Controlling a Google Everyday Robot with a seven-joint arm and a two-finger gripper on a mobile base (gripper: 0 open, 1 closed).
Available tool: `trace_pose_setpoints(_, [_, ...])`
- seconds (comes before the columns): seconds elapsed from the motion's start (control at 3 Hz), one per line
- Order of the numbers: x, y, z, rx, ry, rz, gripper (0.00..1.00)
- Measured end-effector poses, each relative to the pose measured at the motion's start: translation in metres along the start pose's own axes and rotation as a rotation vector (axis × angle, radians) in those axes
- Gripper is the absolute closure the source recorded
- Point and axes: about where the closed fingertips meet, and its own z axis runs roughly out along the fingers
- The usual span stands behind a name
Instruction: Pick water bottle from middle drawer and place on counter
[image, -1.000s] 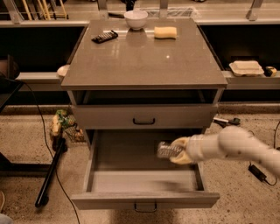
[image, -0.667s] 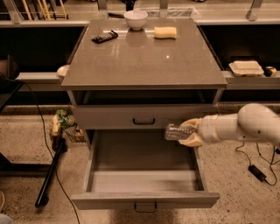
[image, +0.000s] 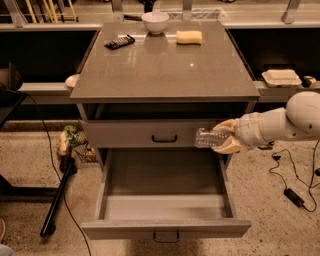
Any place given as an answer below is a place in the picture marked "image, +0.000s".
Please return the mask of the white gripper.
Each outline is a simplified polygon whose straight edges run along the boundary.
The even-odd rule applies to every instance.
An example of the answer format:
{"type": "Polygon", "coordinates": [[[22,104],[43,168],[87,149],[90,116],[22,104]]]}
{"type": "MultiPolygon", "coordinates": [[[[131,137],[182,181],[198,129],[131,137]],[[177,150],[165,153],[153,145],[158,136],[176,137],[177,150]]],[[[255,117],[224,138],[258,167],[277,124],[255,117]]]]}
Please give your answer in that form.
{"type": "Polygon", "coordinates": [[[219,154],[233,154],[241,151],[243,146],[255,148],[263,146],[263,139],[259,126],[259,113],[249,113],[239,119],[228,119],[217,124],[213,131],[220,133],[234,133],[234,136],[228,137],[222,145],[213,146],[212,149],[219,154]]]}

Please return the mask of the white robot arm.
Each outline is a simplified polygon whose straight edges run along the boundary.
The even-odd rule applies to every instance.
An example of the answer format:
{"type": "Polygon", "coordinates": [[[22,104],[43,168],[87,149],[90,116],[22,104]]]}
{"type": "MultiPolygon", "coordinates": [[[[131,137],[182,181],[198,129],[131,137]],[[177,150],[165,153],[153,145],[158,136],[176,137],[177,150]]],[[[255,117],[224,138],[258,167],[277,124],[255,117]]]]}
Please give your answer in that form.
{"type": "Polygon", "coordinates": [[[320,94],[304,91],[292,96],[286,107],[245,114],[216,125],[213,131],[232,135],[212,149],[232,154],[243,149],[267,146],[275,141],[306,141],[320,139],[320,94]]]}

